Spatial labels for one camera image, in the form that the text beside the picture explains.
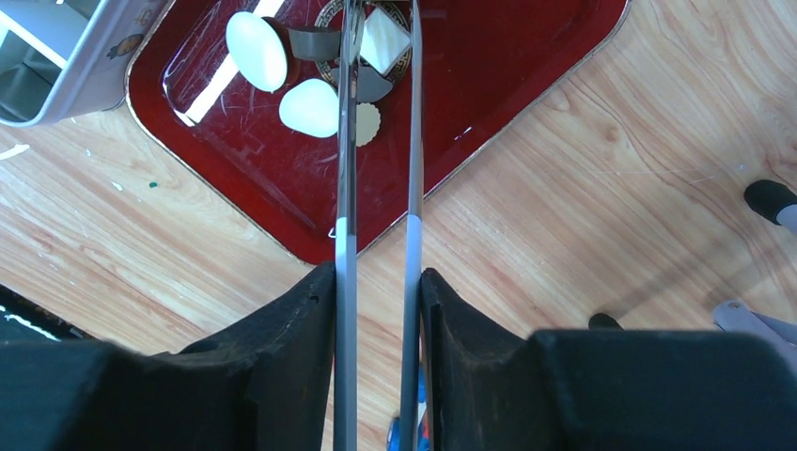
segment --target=red and blue object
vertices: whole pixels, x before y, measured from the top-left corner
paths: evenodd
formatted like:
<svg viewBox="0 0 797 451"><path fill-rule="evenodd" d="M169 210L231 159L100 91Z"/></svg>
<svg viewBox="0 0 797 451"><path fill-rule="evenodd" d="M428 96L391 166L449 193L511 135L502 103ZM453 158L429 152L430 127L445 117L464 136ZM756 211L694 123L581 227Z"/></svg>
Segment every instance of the red and blue object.
<svg viewBox="0 0 797 451"><path fill-rule="evenodd" d="M423 366L418 368L418 451L429 451L429 422L426 411L426 384L424 383ZM387 430L387 451L399 451L399 424L401 419L394 418Z"/></svg>

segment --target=tray rim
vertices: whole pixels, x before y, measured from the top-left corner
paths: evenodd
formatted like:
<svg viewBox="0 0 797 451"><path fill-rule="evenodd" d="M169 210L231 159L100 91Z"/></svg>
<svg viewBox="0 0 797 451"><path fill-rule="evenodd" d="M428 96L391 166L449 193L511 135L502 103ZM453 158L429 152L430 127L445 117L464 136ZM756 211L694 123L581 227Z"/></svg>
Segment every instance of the tray rim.
<svg viewBox="0 0 797 451"><path fill-rule="evenodd" d="M172 7L174 7L175 3L177 3L178 1L179 0L169 0L168 1L166 6L163 8L163 10L161 10L161 13L158 15L158 18L155 20L155 22L152 23L152 27L149 29L149 31L145 35L144 40L141 42L141 44L138 46L138 48L133 53L133 57L131 58L130 63L127 66L127 69L125 69L125 74L124 74L125 99L124 99L124 102L127 104L128 110L130 111L131 116L133 117L133 120L135 121L136 125L138 125L138 128L141 129L141 131L144 132L144 134L146 136L148 136L152 141L154 141L158 146L160 146L161 149L165 150L166 153L171 155L172 158L177 160L178 163L180 163L183 167L188 169L189 172L191 172L191 174L193 174L195 177L197 177L199 179L199 181L201 181L205 186L207 186L214 193L219 195L225 202L227 202L227 204L230 207L232 207L235 211L237 211L240 215L242 215L246 219L246 221L248 221L250 224L255 226L255 228L257 230L259 230L260 232L264 233L283 252L288 254L290 256L290 258L292 258L293 260L299 262L302 266L305 266L305 267L308 267L308 268L315 268L316 266L318 266L317 264L313 264L313 263L309 263L307 261L304 261L301 258L297 257L295 254L293 254L280 240L275 238L274 235L271 234L271 232L266 230L265 227L260 225L254 219L252 219L251 216L249 216L245 211L243 211L238 205L236 205L232 200L230 200L225 194L223 194L221 191L219 191L215 186L213 186L210 182L208 182L202 175L200 175L198 172L196 172L193 169L193 167L191 167L191 165L186 163L179 155L177 155L170 148L168 148L166 146L166 144L164 144L163 141L158 139L157 136L155 136L152 132L149 131L147 126L144 125L144 123L138 117L138 114L133 109L133 101L132 101L131 95L130 95L130 76L131 76L131 73L133 72L133 66L138 61L139 56L144 52L144 50L149 45L149 41L151 40L151 38L155 34L155 32L158 31L158 29L160 28L161 24L163 23L165 17L171 11ZM529 102L529 104L526 105L520 112L518 112L517 115L515 115L512 119L507 121L507 123L504 125L504 127L501 128L501 130L496 132L487 141L485 141L481 146L479 146L473 153L471 153L471 155L468 158L464 159L460 164L458 164L457 167L454 168L454 170L449 172L448 175L446 175L442 180L440 180L440 182L437 183L432 189L430 189L428 193L425 193L424 196L423 196L423 202L426 203L426 201L433 194L437 193L438 190L443 188L443 186L445 186L452 178L454 178L454 176L459 174L462 171L462 169L465 168L465 166L467 166L478 155L480 155L482 151L484 151L486 148L491 146L495 142L495 140L497 140L499 137L501 137L501 135L503 135L504 132L506 132L510 127L514 126L515 123L518 122L518 120L521 117L526 116L535 106L537 106L537 104L540 101L542 101L546 97L548 97L548 95L551 93L551 91L553 91L556 88L559 88L559 85L561 85L565 80L569 79L577 70L579 70L597 52L602 50L603 47L605 47L609 43L609 41L611 41L615 37L615 35L619 32L620 28L622 28L622 25L625 24L626 19L628 19L628 14L629 14L629 12L631 10L632 2L633 2L633 0L625 0L625 4L623 5L623 10L622 10L622 12L620 12L619 17L617 18L617 23L615 23L615 26L612 28L612 30L609 32L609 34L606 35L606 37L603 38L603 40L601 40L601 42L599 42L595 47L593 47L589 52L587 52L581 59L579 59L578 62L576 62L576 64L574 64L572 67L570 67L570 69L568 69L559 78L557 78L555 82L553 82L544 91L542 91L542 93L540 93L537 96L536 99L534 99L533 101ZM377 235L376 238L374 238L368 245L363 247L363 249L360 250L360 252L357 253L357 257L360 257L365 251L367 251L368 249L370 249L371 247L373 247L374 245L379 243L389 232L392 232L402 221L404 221L404 219L406 217L407 217L407 211L404 211L398 218L396 218L395 221L390 223L390 225L388 225L382 231L382 233Z"/></svg>

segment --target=beige scalloped disc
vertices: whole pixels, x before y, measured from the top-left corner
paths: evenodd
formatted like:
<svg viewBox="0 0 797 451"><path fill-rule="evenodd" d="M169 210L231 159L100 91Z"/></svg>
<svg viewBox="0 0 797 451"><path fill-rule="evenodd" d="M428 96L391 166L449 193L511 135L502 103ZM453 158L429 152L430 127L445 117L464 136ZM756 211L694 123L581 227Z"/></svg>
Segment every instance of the beige scalloped disc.
<svg viewBox="0 0 797 451"><path fill-rule="evenodd" d="M382 115L376 106L371 103L357 105L357 139L360 148L373 140L382 125Z"/></svg>

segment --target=tabletop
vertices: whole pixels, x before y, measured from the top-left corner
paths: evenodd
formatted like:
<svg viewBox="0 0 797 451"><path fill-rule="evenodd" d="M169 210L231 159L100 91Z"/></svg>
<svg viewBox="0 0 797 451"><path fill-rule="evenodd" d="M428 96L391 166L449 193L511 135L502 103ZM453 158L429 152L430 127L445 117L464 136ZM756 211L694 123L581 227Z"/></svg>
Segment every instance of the tabletop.
<svg viewBox="0 0 797 451"><path fill-rule="evenodd" d="M742 200L757 179L797 186L795 74L793 1L634 0L603 50L428 199L424 265L520 335L598 311L712 329L728 299L797 320L797 239ZM180 350L310 270L126 108L0 130L16 145L0 284L94 336ZM403 262L403 225L360 256L363 449L399 407Z"/></svg>

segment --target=white cube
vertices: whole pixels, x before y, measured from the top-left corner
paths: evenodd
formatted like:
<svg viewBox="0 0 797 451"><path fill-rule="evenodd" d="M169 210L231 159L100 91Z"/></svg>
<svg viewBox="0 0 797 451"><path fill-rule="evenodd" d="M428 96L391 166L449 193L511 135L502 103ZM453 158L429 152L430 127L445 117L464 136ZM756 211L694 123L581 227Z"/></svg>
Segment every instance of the white cube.
<svg viewBox="0 0 797 451"><path fill-rule="evenodd" d="M366 19L360 56L385 76L411 44L410 32L376 7Z"/></svg>

